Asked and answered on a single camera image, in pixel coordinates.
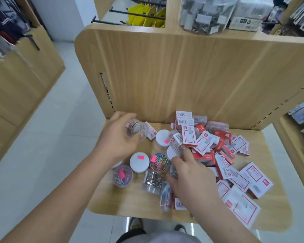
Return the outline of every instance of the white lid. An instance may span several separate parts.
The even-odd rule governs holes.
[[[171,146],[168,147],[168,149],[167,149],[167,157],[168,157],[168,159],[171,160],[175,156],[179,156],[178,149],[176,151],[174,151],[174,149]]]
[[[120,162],[118,162],[117,164],[115,164],[112,168],[114,169],[114,168],[120,166],[122,163],[123,163],[123,161],[120,161]]]
[[[168,142],[169,135],[170,135],[169,130],[160,130],[156,136],[157,143],[161,147],[169,147],[170,146],[170,142]]]
[[[130,166],[136,173],[142,173],[150,165],[150,159],[145,153],[135,153],[130,159]]]

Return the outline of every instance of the shoe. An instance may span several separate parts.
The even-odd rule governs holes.
[[[178,231],[178,232],[182,232],[182,233],[187,233],[186,228],[184,226],[182,226],[181,224],[177,224],[177,226],[175,226],[174,231]]]
[[[143,229],[143,221],[141,218],[132,217],[130,219],[130,230],[135,228]]]

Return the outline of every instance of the person's left hand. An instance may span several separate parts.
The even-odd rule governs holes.
[[[140,142],[142,133],[126,133],[126,124],[135,117],[136,113],[115,112],[98,138],[92,154],[101,155],[110,168],[134,153]]]

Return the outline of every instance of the white wall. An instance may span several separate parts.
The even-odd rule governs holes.
[[[74,42],[97,15],[93,0],[31,0],[54,41]]]

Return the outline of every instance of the floor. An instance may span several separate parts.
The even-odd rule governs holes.
[[[66,71],[0,163],[0,239],[92,150],[105,120],[73,43],[55,46]],[[263,243],[304,242],[304,187],[273,126],[263,132],[292,206],[294,221],[281,234],[252,232]],[[127,221],[127,217],[85,211],[70,242],[115,243],[125,232]],[[148,232],[172,230],[176,225],[154,220],[145,220],[144,224]],[[203,243],[211,243],[199,225],[185,227]]]

